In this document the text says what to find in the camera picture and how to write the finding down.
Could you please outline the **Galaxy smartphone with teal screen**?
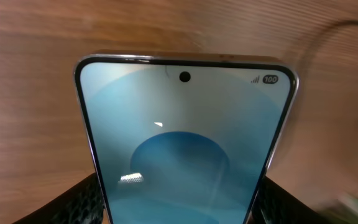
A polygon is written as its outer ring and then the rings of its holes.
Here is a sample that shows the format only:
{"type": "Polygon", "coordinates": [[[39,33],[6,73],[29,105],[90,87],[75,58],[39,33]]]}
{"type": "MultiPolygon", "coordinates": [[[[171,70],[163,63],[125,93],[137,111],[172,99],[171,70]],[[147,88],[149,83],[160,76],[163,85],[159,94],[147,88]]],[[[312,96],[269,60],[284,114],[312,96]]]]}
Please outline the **Galaxy smartphone with teal screen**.
{"type": "Polygon", "coordinates": [[[246,223],[300,82],[272,58],[139,53],[74,79],[110,223],[246,223]]]}

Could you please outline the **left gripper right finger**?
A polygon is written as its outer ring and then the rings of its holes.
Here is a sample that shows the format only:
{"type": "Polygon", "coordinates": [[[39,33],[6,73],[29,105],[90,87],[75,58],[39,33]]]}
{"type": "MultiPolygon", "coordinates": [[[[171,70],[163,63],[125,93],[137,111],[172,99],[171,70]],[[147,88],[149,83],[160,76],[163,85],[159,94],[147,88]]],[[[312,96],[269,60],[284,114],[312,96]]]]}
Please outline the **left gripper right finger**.
{"type": "Polygon", "coordinates": [[[251,215],[253,224],[330,224],[268,177],[259,185],[251,215]]]}

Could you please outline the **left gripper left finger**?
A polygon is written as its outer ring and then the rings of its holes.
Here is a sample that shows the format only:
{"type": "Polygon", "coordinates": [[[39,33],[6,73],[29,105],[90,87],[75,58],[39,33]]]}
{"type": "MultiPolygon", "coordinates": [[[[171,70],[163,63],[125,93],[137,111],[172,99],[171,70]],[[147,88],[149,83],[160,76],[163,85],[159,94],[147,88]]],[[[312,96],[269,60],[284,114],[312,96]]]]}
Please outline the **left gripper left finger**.
{"type": "Polygon", "coordinates": [[[14,224],[101,224],[103,219],[103,197],[93,173],[14,224]]]}

